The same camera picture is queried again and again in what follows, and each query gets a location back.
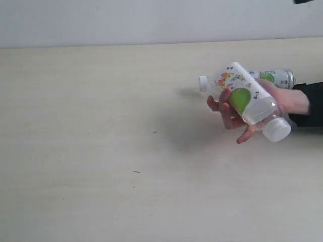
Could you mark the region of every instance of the white bottle cap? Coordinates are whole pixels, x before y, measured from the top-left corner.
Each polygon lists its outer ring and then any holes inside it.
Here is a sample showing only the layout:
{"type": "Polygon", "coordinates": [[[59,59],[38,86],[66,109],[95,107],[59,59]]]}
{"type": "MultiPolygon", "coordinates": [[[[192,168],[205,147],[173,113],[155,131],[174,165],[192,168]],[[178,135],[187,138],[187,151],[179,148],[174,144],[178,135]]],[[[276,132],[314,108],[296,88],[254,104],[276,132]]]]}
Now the white bottle cap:
{"type": "Polygon", "coordinates": [[[272,142],[278,142],[286,138],[292,128],[282,117],[269,121],[263,128],[262,133],[272,142]]]}
{"type": "Polygon", "coordinates": [[[200,92],[207,91],[207,77],[206,76],[200,76],[198,84],[200,86],[200,92]]]}

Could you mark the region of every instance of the bottle label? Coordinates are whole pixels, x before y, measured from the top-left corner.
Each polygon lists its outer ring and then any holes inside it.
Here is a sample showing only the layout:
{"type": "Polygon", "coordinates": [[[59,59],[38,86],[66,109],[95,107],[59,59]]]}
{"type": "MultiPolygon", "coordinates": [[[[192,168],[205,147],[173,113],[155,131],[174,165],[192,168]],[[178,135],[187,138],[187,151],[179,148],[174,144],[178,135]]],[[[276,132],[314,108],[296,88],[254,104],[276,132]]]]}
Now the bottle label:
{"type": "Polygon", "coordinates": [[[278,88],[292,89],[294,86],[293,75],[287,69],[274,69],[268,71],[250,71],[249,74],[254,78],[270,81],[278,88]]]}
{"type": "Polygon", "coordinates": [[[245,109],[260,99],[271,97],[239,64],[228,66],[215,82],[222,88],[230,87],[230,103],[243,116],[245,109]]]}

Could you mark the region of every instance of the white wall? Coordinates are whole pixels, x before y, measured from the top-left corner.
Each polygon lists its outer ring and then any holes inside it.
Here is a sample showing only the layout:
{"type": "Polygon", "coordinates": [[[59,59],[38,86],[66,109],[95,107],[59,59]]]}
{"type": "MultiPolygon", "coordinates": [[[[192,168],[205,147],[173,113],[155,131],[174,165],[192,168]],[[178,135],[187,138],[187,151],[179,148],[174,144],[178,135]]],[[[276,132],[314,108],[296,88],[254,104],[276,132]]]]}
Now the white wall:
{"type": "Polygon", "coordinates": [[[0,0],[0,47],[323,36],[322,11],[322,0],[0,0]]]}

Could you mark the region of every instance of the table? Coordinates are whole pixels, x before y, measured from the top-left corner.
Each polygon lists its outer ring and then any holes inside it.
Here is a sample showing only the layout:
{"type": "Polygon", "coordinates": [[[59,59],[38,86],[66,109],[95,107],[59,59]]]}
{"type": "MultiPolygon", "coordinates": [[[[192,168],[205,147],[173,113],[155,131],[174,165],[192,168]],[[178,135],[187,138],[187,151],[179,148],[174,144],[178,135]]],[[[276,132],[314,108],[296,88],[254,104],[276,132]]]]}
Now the table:
{"type": "Polygon", "coordinates": [[[0,241],[321,242],[323,132],[237,145],[197,78],[322,60],[323,38],[0,50],[0,241]]]}

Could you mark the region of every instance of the hand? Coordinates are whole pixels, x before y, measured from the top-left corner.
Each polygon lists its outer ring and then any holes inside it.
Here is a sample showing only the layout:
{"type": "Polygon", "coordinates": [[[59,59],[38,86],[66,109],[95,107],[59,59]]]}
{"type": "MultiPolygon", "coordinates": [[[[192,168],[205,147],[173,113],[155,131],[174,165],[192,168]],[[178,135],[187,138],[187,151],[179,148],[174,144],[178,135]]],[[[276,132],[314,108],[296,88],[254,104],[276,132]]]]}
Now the hand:
{"type": "MultiPolygon", "coordinates": [[[[295,113],[293,111],[293,100],[295,99],[295,94],[298,94],[298,90],[288,90],[288,89],[280,89],[276,87],[272,82],[265,80],[257,80],[258,83],[269,92],[277,103],[280,105],[282,111],[286,111],[288,113],[295,113]]],[[[222,116],[222,120],[224,126],[227,130],[236,129],[242,126],[247,126],[244,133],[237,139],[237,143],[243,143],[249,140],[255,130],[248,126],[247,123],[243,121],[241,116],[234,110],[234,108],[229,103],[229,97],[231,94],[231,89],[226,88],[221,93],[219,97],[219,101],[215,102],[212,96],[207,98],[207,105],[212,109],[212,111],[220,112],[222,116]]]]}

